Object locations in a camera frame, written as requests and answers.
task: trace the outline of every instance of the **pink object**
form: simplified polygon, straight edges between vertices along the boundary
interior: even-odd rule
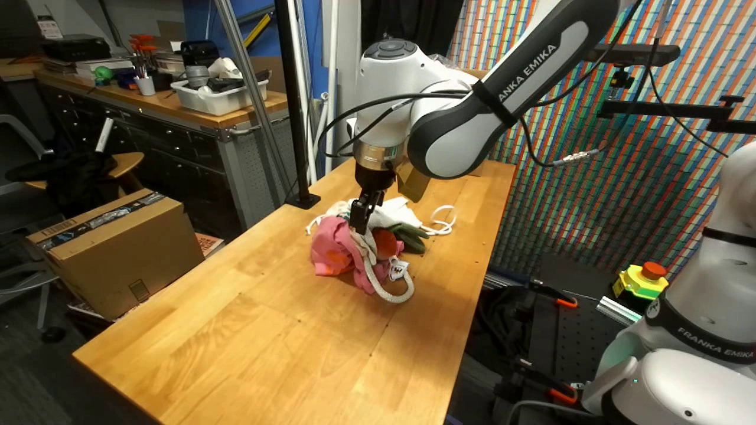
[[[353,239],[349,221],[342,217],[324,217],[315,231],[310,259],[315,264],[315,273],[318,277],[337,277],[353,269],[354,286],[364,293],[375,293],[369,277],[364,273],[366,253]],[[387,280],[389,264],[387,259],[379,259],[374,266],[379,280]]]

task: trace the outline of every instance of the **chair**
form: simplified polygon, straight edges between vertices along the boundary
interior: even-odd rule
[[[21,181],[6,181],[5,172],[31,164],[45,154],[45,147],[15,115],[0,113],[0,304],[41,291],[38,331],[45,334],[50,284],[57,277],[45,266],[42,253],[35,253],[24,233],[55,224],[62,214],[48,191]]]

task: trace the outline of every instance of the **wall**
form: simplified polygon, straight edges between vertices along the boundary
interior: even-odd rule
[[[518,40],[533,14],[529,0],[467,0],[451,60],[465,68],[488,68]],[[662,3],[646,3],[623,43],[649,43]],[[756,3],[674,3],[663,40],[683,57],[656,71],[667,101],[716,104],[720,95],[745,95],[732,115],[756,120]],[[576,68],[552,90],[582,75]],[[584,166],[538,171],[524,154],[523,132],[511,130],[493,158],[520,168],[493,262],[533,273],[544,254],[562,254],[615,273],[629,262],[659,259],[679,272],[696,249],[700,228],[716,198],[724,164],[693,142],[670,119],[597,119],[611,67],[603,67],[568,101],[527,113],[542,158],[599,147]],[[654,101],[646,87],[638,99]],[[707,120],[685,120],[707,142],[732,151],[745,134],[707,132]]]
[[[99,0],[25,0],[34,12],[38,5],[50,5],[62,34],[90,34],[106,37],[114,45]],[[132,34],[159,35],[161,21],[182,24],[182,0],[105,0],[114,17],[121,40],[128,43]]]

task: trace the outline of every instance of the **workbench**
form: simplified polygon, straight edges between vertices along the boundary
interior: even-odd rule
[[[315,277],[307,221],[360,194],[344,164],[73,357],[159,422],[444,422],[516,168],[431,181],[423,221],[454,205],[451,237],[412,262],[415,296],[386,304]]]
[[[35,79],[42,104],[73,149],[95,149],[106,115],[115,120],[109,154],[145,151],[138,178],[185,204],[194,227],[237,237],[292,189],[292,147],[286,95],[270,93],[264,113],[270,143],[252,108],[207,115],[182,108],[173,90],[141,96],[115,86],[95,86],[76,74],[50,74],[38,63],[5,63],[2,81]]]

